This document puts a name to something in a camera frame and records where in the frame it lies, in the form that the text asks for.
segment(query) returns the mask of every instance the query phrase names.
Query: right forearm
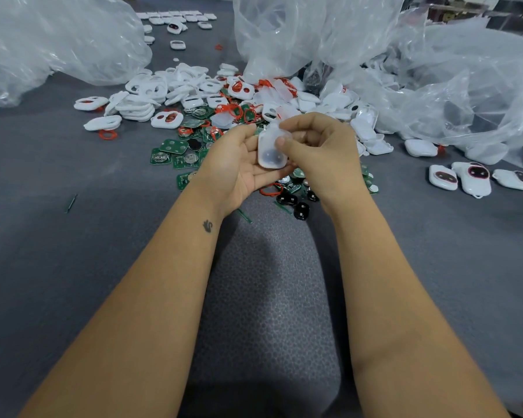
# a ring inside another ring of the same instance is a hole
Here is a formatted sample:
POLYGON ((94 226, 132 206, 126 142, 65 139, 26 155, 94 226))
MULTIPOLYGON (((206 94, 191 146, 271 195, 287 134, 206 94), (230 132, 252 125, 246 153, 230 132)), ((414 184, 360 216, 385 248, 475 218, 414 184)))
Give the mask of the right forearm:
POLYGON ((332 213, 367 418, 507 417, 370 197, 332 213))

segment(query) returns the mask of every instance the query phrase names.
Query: hand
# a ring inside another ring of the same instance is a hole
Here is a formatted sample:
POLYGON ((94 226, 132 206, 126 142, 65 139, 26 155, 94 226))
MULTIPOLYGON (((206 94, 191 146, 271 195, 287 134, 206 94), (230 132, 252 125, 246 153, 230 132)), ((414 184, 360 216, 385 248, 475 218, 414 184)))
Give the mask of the hand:
POLYGON ((328 212, 352 202, 353 195, 368 195, 351 126, 308 113, 284 120, 279 127, 293 138, 278 138, 275 146, 304 171, 328 212))
POLYGON ((293 166, 268 170, 258 165, 256 125, 234 127, 217 140, 203 160, 193 185, 220 208, 223 217, 239 208, 253 191, 282 179, 293 166))

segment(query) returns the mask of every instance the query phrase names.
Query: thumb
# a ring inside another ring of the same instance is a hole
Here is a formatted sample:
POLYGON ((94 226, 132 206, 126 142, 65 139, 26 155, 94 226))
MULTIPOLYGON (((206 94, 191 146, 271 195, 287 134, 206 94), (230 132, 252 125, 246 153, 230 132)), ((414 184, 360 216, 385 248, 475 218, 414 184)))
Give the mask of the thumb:
POLYGON ((284 138, 280 136, 275 141, 275 147, 287 155, 288 158, 297 163, 300 167, 306 162, 307 156, 313 149, 294 140, 293 138, 284 138))

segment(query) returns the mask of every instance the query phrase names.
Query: right hand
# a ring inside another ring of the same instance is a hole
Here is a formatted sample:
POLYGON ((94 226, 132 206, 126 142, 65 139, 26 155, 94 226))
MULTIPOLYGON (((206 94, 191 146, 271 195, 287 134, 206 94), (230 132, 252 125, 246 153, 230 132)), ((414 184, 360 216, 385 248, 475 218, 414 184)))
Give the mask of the right hand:
POLYGON ((331 213, 353 197, 368 196, 351 126, 313 112, 284 120, 279 127, 293 138, 278 138, 276 148, 304 171, 325 210, 331 213))

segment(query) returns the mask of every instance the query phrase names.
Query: gray textured fabric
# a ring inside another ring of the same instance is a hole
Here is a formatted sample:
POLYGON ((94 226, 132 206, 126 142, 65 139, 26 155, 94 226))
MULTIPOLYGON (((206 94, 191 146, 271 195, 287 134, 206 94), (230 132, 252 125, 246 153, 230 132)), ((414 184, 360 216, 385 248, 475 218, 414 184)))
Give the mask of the gray textured fabric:
MULTIPOLYGON (((170 50, 165 27, 154 27, 151 69, 173 66, 173 57, 212 71, 220 62, 244 66, 230 3, 140 6, 218 16, 213 30, 191 24, 178 36, 183 52, 170 50)), ((74 100, 118 90, 57 74, 20 107, 0 110, 0 417, 15 415, 178 196, 177 172, 148 163, 172 131, 125 121, 107 142, 83 129, 95 115, 74 110, 74 100)), ((476 200, 434 188, 427 166, 460 157, 414 159, 389 141, 394 153, 364 159, 380 187, 376 202, 498 394, 523 400, 523 192, 493 183, 493 194, 476 200)), ((243 210, 253 224, 234 213, 223 225, 182 415, 230 416, 257 402, 261 415, 316 416, 340 386, 347 401, 339 403, 352 410, 330 220, 315 205, 308 222, 296 221, 258 194, 243 210)))

